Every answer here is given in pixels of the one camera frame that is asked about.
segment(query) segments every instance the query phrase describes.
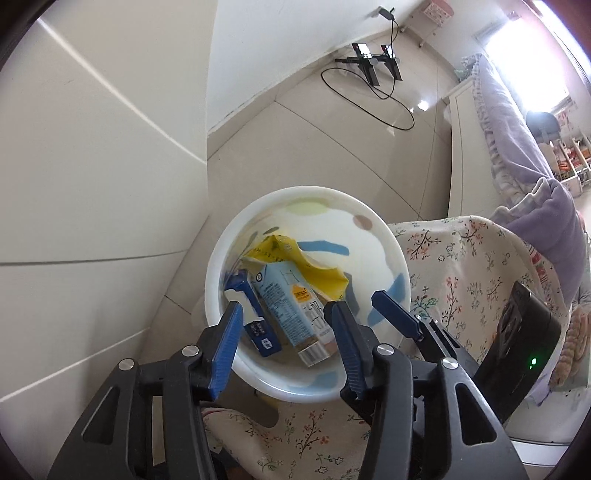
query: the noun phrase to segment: wall outlet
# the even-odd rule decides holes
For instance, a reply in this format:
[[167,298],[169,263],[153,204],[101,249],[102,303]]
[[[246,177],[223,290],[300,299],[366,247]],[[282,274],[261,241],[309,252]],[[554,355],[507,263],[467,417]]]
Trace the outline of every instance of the wall outlet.
[[392,8],[392,10],[387,10],[385,7],[382,7],[380,5],[380,7],[378,8],[378,15],[381,15],[386,20],[392,21],[394,20],[394,10],[395,8]]

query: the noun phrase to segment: blue carton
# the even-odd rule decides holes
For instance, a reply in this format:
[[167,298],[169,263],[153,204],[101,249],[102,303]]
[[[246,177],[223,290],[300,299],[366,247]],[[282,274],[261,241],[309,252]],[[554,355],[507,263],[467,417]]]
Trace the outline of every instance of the blue carton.
[[259,302],[248,279],[246,270],[239,270],[226,282],[224,295],[228,301],[238,301],[244,311],[244,329],[255,344],[261,356],[266,357],[281,351],[277,334],[265,318]]

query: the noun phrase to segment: blue gripper pad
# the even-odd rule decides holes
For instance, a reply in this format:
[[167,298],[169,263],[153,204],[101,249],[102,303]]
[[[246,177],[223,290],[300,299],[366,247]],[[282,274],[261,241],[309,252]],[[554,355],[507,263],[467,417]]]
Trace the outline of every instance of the blue gripper pad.
[[236,355],[240,335],[243,332],[243,323],[242,305],[237,301],[230,302],[220,323],[216,326],[223,328],[223,333],[211,360],[209,392],[214,400],[228,384],[232,362]]
[[365,375],[371,374],[373,370],[372,353],[346,302],[327,303],[324,316],[335,333],[349,388],[355,392],[357,398],[361,399],[368,389]]
[[371,295],[371,305],[406,338],[413,340],[421,338],[421,327],[418,320],[404,310],[384,290],[379,290]]

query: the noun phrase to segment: window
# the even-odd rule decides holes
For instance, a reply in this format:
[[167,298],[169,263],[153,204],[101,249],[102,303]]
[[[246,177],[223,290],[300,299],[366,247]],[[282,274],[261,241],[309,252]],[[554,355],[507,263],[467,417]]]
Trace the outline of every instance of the window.
[[569,96],[559,63],[544,45],[542,35],[517,18],[492,34],[485,46],[528,111],[551,112]]
[[586,80],[587,88],[591,90],[591,61],[589,61],[579,42],[544,2],[534,0],[534,5],[540,12],[544,25],[558,38],[563,50],[569,55],[576,69],[582,74],[583,80]]

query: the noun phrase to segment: cabinet door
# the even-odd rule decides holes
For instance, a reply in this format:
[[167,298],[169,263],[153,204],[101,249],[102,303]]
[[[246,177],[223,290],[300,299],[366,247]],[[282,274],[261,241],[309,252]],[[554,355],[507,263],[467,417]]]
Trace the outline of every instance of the cabinet door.
[[0,263],[189,248],[215,5],[60,0],[31,27],[0,71]]

